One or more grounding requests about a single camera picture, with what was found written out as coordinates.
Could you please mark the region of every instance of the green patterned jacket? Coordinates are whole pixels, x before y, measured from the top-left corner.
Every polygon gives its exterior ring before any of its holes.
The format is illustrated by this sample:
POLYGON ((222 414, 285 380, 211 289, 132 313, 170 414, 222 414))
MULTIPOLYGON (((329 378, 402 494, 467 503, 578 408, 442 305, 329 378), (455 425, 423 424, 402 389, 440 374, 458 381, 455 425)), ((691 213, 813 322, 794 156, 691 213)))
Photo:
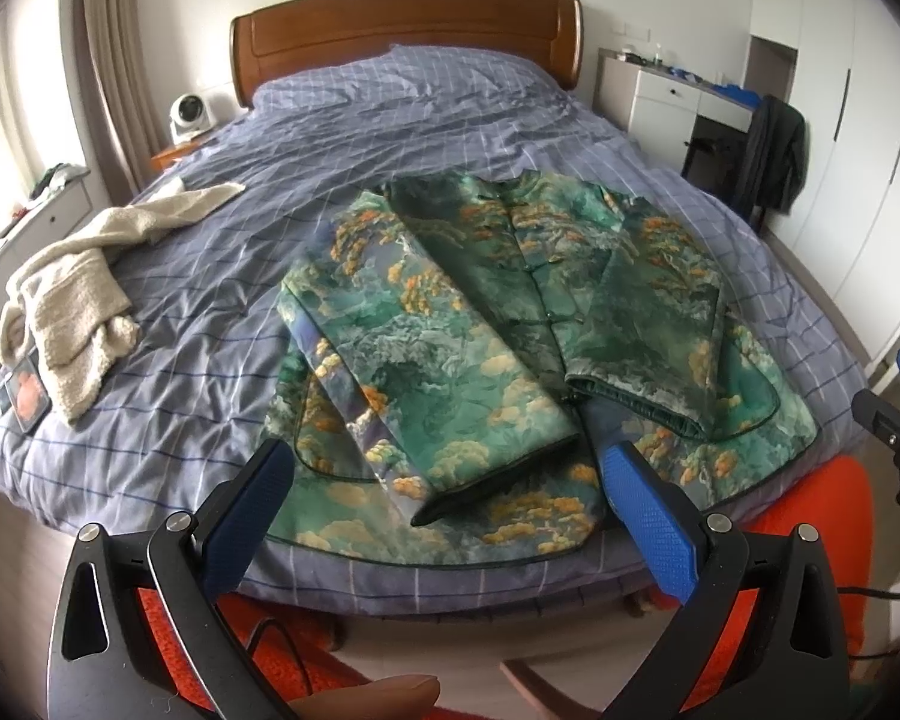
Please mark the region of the green patterned jacket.
POLYGON ((709 506, 816 425, 725 306, 712 258, 640 197, 462 172, 364 191, 293 252, 265 432, 298 453, 271 536, 398 565, 499 565, 604 518, 583 401, 709 506))

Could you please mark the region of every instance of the bedside table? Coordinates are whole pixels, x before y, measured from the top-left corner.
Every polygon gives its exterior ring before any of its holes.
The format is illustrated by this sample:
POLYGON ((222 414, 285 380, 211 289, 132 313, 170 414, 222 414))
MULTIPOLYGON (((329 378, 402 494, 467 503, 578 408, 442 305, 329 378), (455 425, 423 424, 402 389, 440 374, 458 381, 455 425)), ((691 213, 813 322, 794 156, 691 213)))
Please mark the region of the bedside table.
POLYGON ((183 159, 187 154, 190 154, 203 146, 206 140, 216 131, 217 129, 214 127, 213 129, 204 132, 202 135, 197 135, 192 141, 186 141, 179 145, 167 146, 159 154, 151 156, 151 167, 153 167, 156 172, 164 172, 168 167, 173 167, 173 165, 183 159))

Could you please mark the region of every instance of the bed frame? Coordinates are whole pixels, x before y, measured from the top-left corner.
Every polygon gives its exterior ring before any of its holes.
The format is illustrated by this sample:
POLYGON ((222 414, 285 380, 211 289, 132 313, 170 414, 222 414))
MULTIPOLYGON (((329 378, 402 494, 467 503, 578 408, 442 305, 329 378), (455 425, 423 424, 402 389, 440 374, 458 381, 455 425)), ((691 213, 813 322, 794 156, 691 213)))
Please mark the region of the bed frame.
POLYGON ((563 89, 580 75, 579 0, 291 0, 237 16, 230 61, 237 100, 265 81, 386 53, 392 44, 512 53, 563 89))

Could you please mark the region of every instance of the beige towel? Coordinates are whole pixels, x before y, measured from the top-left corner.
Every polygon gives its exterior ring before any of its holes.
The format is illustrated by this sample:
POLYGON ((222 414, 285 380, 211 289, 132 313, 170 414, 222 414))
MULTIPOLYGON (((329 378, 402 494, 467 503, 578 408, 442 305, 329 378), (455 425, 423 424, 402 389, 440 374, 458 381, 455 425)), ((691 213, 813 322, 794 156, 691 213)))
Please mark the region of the beige towel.
POLYGON ((26 260, 7 281, 0 316, 0 362, 12 367, 36 344, 40 378, 69 422, 84 413, 115 360, 136 346, 140 328, 124 314, 130 300, 110 273, 103 247, 153 244, 210 214, 240 184, 183 191, 170 181, 154 198, 108 208, 71 236, 26 260))

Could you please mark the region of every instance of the wardrobe door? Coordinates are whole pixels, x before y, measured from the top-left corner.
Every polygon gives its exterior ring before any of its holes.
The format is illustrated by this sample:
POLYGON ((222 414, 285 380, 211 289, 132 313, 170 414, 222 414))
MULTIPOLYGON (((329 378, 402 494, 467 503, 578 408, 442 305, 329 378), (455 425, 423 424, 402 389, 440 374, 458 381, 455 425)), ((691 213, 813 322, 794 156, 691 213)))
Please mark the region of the wardrobe door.
POLYGON ((876 222, 834 298, 871 360, 900 334, 900 143, 898 154, 876 222))
POLYGON ((879 0, 854 0, 850 72, 833 151, 791 247, 831 298, 874 225, 900 145, 900 28, 879 0))
POLYGON ((770 216, 773 234, 791 250, 817 199, 853 60, 853 0, 803 0, 790 105, 807 123, 807 175, 786 215, 770 216))

